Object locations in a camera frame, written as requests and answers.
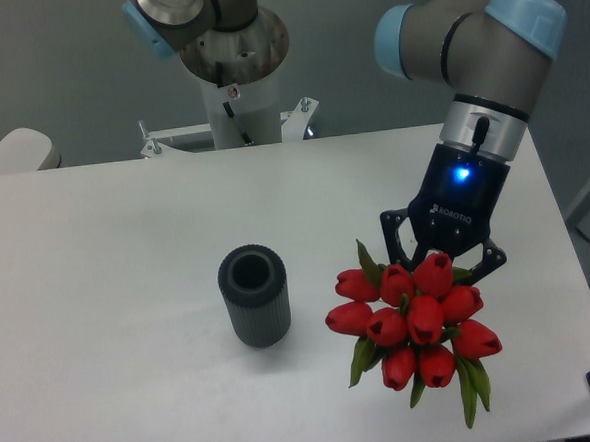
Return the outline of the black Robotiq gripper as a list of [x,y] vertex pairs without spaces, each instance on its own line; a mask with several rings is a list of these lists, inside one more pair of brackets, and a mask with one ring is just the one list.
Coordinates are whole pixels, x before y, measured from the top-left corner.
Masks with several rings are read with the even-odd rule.
[[[466,283],[473,285],[501,268],[507,255],[489,238],[490,218],[508,172],[509,166],[503,162],[438,144],[408,208],[380,214],[390,262],[418,267],[430,250],[455,258],[482,244],[481,261],[471,267]],[[408,218],[417,242],[411,257],[399,236]]]

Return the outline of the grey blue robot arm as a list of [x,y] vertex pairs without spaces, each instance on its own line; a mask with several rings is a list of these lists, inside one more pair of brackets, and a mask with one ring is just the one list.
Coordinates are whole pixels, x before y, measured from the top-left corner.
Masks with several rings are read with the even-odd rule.
[[[129,0],[123,16],[155,56],[178,55],[199,82],[217,149],[305,135],[312,106],[288,118],[278,108],[289,33],[257,0]],[[490,218],[565,28],[553,0],[430,0],[380,19],[379,67],[455,94],[417,196],[380,217],[390,261],[413,270],[431,251],[459,257],[480,247],[481,261],[456,276],[464,285],[505,263]]]

